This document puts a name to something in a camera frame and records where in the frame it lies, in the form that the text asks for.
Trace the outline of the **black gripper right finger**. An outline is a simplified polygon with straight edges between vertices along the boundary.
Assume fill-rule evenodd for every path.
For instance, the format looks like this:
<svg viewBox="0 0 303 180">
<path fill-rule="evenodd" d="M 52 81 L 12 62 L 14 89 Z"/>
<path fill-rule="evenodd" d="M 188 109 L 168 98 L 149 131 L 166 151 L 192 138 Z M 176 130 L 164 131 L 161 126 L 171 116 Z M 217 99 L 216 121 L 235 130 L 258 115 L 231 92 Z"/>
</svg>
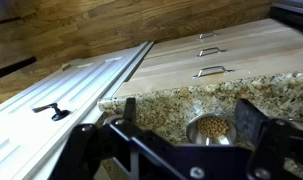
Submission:
<svg viewBox="0 0 303 180">
<path fill-rule="evenodd" d="M 235 123 L 251 143 L 257 143 L 262 128 L 269 118 L 249 100 L 238 99 L 235 106 Z"/>
</svg>

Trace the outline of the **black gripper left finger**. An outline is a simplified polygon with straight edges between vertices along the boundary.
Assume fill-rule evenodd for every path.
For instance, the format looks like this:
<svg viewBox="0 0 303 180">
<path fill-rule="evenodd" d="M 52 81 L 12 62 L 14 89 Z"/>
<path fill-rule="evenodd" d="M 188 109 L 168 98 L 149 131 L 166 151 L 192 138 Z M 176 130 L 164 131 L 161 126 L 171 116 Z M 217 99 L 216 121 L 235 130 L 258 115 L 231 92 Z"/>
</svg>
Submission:
<svg viewBox="0 0 303 180">
<path fill-rule="evenodd" d="M 123 113 L 107 117 L 104 120 L 103 125 L 124 128 L 126 126 L 134 125 L 136 123 L 136 119 L 136 99 L 127 98 Z"/>
</svg>

